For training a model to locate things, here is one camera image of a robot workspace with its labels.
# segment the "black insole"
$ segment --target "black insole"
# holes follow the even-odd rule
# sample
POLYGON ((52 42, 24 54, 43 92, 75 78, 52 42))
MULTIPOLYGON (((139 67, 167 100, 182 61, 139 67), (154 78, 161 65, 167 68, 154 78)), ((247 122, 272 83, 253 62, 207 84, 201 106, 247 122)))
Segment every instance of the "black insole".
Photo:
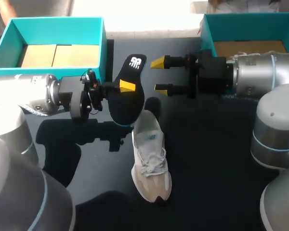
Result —
POLYGON ((140 81, 141 72, 146 63, 146 56, 143 54, 129 55, 114 83, 119 85, 124 80, 136 85, 135 91, 131 92, 110 92, 108 94, 109 112, 113 120, 119 125, 130 125, 136 121, 145 102, 145 94, 140 81))

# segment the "teal box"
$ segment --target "teal box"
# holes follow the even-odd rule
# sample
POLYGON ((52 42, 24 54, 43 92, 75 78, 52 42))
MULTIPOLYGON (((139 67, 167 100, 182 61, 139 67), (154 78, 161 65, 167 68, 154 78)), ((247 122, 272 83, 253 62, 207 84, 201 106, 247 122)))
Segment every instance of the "teal box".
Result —
POLYGON ((91 68, 101 82, 105 80, 107 40, 101 17, 12 18, 0 40, 0 76, 50 73, 81 76, 91 68), (99 45, 97 66, 19 68, 18 59, 24 45, 99 45))
POLYGON ((289 13, 206 14, 200 37, 213 56, 217 41, 281 40, 289 52, 289 13))

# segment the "black tabletop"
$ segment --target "black tabletop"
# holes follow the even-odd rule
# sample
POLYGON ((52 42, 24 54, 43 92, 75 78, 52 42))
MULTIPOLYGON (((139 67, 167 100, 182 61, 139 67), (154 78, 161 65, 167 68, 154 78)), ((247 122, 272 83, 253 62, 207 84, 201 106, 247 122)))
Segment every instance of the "black tabletop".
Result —
POLYGON ((67 187, 77 205, 75 231, 263 231, 261 193, 278 173, 255 163, 250 154, 256 102, 210 95, 189 100, 154 92, 157 83, 185 84, 188 72, 150 69, 150 62, 165 54, 197 51, 197 38, 111 44, 107 71, 113 79, 128 55, 147 56, 142 73, 145 108, 155 113, 165 133, 171 198, 156 206, 138 193, 131 178, 131 128, 112 122, 107 101, 102 112, 81 125, 73 124, 69 113, 27 115, 40 166, 67 187))

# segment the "white logo on insole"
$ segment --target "white logo on insole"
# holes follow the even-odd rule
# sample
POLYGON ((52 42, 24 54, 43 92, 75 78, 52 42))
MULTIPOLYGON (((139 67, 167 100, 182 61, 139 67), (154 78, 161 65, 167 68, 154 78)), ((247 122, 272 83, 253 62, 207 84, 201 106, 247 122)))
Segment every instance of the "white logo on insole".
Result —
POLYGON ((141 64, 141 59, 137 59, 136 57, 132 57, 130 66, 136 69, 139 69, 139 65, 141 64))

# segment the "white sneaker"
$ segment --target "white sneaker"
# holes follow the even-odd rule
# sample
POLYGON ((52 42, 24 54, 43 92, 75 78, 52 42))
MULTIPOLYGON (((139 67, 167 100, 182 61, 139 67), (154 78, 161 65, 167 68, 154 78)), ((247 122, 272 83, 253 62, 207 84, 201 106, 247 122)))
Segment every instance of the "white sneaker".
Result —
POLYGON ((171 193, 164 133, 147 110, 139 115, 132 131, 135 164, 131 176, 140 195, 149 202, 166 201, 171 193))

